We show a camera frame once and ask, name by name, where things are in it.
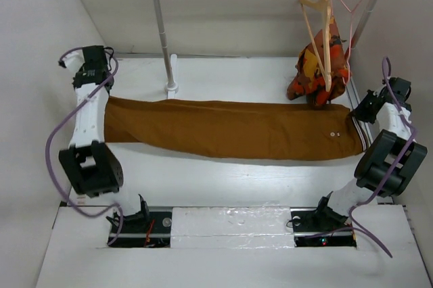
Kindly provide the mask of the brown trousers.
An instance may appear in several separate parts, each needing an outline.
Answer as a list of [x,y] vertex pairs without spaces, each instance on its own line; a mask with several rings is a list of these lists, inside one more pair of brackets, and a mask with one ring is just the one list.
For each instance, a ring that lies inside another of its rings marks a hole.
[[367,142],[343,105],[231,101],[135,101],[110,97],[108,143],[250,160],[326,161],[363,153]]

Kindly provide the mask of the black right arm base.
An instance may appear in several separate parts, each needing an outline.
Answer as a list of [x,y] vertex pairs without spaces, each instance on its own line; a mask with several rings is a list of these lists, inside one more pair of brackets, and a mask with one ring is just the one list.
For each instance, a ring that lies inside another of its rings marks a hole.
[[347,216],[327,206],[331,194],[316,207],[290,208],[286,226],[292,229],[295,247],[356,247],[354,231],[345,223]]

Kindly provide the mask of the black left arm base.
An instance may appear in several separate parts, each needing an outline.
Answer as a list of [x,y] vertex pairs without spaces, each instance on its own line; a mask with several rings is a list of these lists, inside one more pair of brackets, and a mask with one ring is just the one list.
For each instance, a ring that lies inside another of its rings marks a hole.
[[124,217],[121,230],[120,215],[106,216],[110,223],[108,247],[113,248],[166,248],[170,247],[173,208],[149,207],[139,195],[139,210]]

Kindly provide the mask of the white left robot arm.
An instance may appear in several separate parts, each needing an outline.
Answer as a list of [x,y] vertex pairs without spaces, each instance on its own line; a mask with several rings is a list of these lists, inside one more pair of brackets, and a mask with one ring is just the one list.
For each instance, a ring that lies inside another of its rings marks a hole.
[[118,193],[124,183],[120,162],[104,139],[105,109],[114,85],[113,59],[111,47],[92,45],[70,51],[59,61],[74,73],[78,110],[68,148],[58,157],[75,192],[90,198]]

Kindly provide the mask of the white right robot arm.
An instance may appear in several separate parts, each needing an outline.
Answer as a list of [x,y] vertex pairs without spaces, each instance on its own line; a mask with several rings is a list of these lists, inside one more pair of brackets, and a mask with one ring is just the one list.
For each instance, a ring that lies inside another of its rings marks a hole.
[[383,84],[379,91],[369,90],[350,114],[357,122],[377,122],[380,132],[359,160],[354,178],[319,201],[313,212],[313,222],[319,229],[345,223],[351,208],[368,203],[373,194],[400,195],[427,155],[427,148],[415,142],[409,120],[411,83],[392,77]]

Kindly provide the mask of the orange patterned garment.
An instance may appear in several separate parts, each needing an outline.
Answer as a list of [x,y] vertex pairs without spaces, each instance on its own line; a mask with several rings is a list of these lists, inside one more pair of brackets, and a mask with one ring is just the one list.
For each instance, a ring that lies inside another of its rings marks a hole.
[[344,94],[346,86],[342,77],[347,76],[343,43],[340,38],[335,18],[330,18],[329,24],[330,40],[330,63],[332,83],[330,90],[325,88],[325,80],[321,73],[320,64],[323,63],[323,33],[316,34],[315,46],[308,44],[299,54],[296,63],[297,74],[287,88],[287,97],[295,100],[306,97],[307,103],[314,108],[321,108],[327,102],[332,101]]

